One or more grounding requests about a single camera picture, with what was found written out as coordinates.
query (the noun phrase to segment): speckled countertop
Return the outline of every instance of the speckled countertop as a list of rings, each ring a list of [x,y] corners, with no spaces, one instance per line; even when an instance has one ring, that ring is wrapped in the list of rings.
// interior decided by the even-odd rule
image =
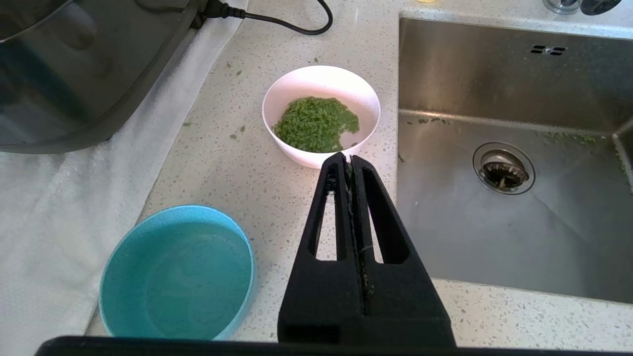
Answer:
[[[318,176],[286,158],[262,123],[261,100],[277,78],[316,61],[365,78],[383,111],[361,155],[376,166],[395,196],[400,16],[633,39],[630,1],[595,17],[556,15],[541,0],[329,2],[334,26],[321,36],[244,21],[209,73],[144,209],[146,216],[171,205],[200,203],[239,221],[256,252],[261,284],[235,335],[238,340],[277,339],[277,312]],[[251,1],[249,11],[313,27],[325,19],[314,0]],[[242,125],[244,132],[239,131]],[[329,223],[324,229],[332,228]],[[633,351],[633,305],[440,279],[434,283],[459,346]]]

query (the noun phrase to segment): sink basin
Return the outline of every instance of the sink basin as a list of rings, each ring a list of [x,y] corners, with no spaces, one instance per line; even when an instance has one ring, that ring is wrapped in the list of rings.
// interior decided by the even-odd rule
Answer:
[[[401,19],[397,206],[432,277],[633,302],[631,58]]]

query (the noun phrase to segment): power cord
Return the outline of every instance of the power cord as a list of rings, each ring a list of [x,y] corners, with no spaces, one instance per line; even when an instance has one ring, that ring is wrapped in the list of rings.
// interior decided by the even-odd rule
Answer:
[[[320,35],[330,29],[330,27],[332,26],[333,18],[332,18],[332,12],[330,11],[330,8],[327,7],[327,4],[325,4],[325,0],[317,0],[317,1],[319,2],[319,4],[321,4],[321,6],[323,6],[323,9],[325,10],[327,14],[327,24],[318,30],[306,30],[306,29],[302,29],[301,27],[297,27],[291,23],[287,23],[285,21],[279,20],[278,18],[248,13],[242,9],[232,8],[227,3],[223,3],[220,0],[209,0],[209,2],[206,5],[206,8],[203,11],[203,14],[210,18],[216,18],[216,17],[252,18],[253,20],[276,23],[277,25],[285,26],[291,30],[299,32],[300,34]]]

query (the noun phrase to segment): drain strainer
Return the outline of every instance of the drain strainer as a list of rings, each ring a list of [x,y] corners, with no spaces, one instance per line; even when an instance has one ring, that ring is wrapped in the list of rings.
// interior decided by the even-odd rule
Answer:
[[[536,178],[530,159],[507,143],[491,142],[479,146],[473,156],[473,167],[486,186],[503,194],[525,193]]]

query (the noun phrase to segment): faucet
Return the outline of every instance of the faucet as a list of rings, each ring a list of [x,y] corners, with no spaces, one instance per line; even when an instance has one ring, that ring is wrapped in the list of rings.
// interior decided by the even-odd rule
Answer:
[[[622,0],[543,0],[545,7],[561,15],[572,15],[581,10],[585,15],[600,15],[614,8]]]

